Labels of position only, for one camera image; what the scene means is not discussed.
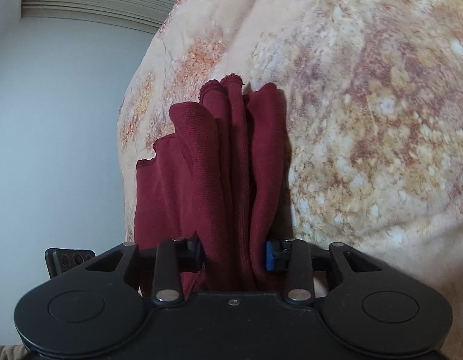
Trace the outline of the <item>beige pleated curtain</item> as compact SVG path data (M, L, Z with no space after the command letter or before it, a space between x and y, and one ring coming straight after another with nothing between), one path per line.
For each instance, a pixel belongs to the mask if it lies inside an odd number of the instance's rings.
M21 0L24 17L81 20L156 33L171 0Z

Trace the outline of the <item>dark red knit shirt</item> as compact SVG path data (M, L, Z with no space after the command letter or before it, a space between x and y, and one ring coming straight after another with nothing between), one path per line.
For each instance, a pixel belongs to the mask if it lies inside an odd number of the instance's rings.
M272 83L242 86L231 74L206 83L198 102L173 104L173 133L136 165L138 246L198 236L205 250L204 270L182 278L186 293L278 287L265 247L284 182L286 104Z

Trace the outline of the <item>floral beige bed comforter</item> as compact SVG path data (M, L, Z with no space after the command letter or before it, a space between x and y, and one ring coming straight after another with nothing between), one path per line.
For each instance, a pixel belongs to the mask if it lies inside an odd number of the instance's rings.
M230 73L286 97L292 231L438 289L463 359L463 0L177 0L119 113L128 239L170 106Z

